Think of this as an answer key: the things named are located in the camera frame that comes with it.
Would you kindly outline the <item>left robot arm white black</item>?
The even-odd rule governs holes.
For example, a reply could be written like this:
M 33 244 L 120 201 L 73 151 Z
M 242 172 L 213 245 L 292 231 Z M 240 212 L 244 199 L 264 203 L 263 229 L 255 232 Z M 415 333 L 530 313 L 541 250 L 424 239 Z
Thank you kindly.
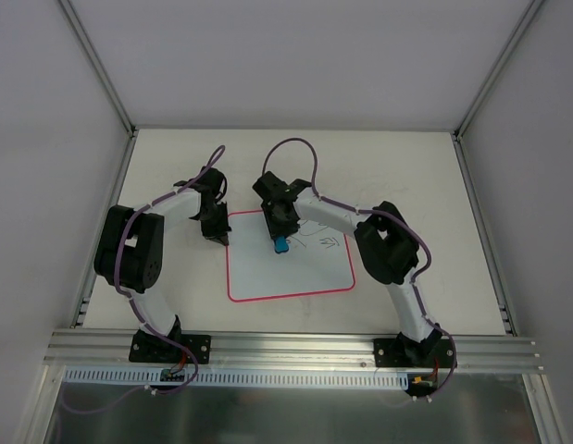
M 117 204 L 107 211 L 93 269 L 128 301 L 140 323 L 140 352 L 150 349 L 163 362 L 180 356 L 181 321 L 157 288 L 165 234 L 192 220 L 200 224 L 205 240 L 228 246 L 227 190 L 225 175 L 205 166 L 151 203 L 137 208 Z

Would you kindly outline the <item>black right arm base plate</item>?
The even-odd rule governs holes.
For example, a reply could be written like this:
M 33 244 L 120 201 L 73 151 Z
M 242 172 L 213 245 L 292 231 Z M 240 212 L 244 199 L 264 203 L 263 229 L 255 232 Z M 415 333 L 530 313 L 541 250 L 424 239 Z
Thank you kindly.
M 372 341 L 375 365 L 378 368 L 440 368 L 450 369 L 455 352 L 449 339 L 439 339 L 433 346 L 403 342 L 398 338 L 375 338 Z

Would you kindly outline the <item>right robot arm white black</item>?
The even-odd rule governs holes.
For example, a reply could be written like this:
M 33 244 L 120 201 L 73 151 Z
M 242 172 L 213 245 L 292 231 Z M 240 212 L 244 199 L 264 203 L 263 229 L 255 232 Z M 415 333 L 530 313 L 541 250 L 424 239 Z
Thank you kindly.
M 442 332 L 427 319 L 415 287 L 418 251 L 426 247 L 395 205 L 383 202 L 370 210 L 354 208 L 319 194 L 309 181 L 296 179 L 288 184 L 270 171 L 257 179 L 253 190 L 261 198 L 276 253 L 288 251 L 286 239 L 299 231 L 303 220 L 353 238 L 366 272 L 385 285 L 398 314 L 400 333 L 390 347 L 392 356 L 414 366 L 434 359 Z

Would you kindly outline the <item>blue bone-shaped eraser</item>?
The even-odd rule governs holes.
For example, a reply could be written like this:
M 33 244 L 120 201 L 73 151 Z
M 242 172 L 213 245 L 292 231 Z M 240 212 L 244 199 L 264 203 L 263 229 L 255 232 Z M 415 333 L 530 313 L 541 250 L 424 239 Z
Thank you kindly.
M 286 237 L 279 236 L 274 239 L 274 251 L 277 254 L 287 253 L 290 250 L 289 242 Z

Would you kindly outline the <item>pink-framed whiteboard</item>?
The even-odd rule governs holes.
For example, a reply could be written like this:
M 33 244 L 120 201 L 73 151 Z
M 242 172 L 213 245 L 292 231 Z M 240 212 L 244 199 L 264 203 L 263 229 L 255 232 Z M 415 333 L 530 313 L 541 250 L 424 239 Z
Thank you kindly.
M 313 221 L 287 238 L 290 250 L 277 254 L 260 210 L 229 214 L 226 248 L 228 297 L 232 302 L 261 302 L 346 292 L 355 287 L 348 239 Z

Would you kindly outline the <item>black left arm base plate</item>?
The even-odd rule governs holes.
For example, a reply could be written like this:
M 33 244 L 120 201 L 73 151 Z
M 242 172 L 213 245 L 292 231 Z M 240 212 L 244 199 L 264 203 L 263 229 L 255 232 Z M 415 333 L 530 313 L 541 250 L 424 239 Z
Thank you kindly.
M 211 351 L 209 335 L 183 334 L 176 339 L 187 348 L 199 364 L 208 364 Z M 178 364 L 183 351 L 162 339 L 138 330 L 132 337 L 129 361 L 139 364 Z

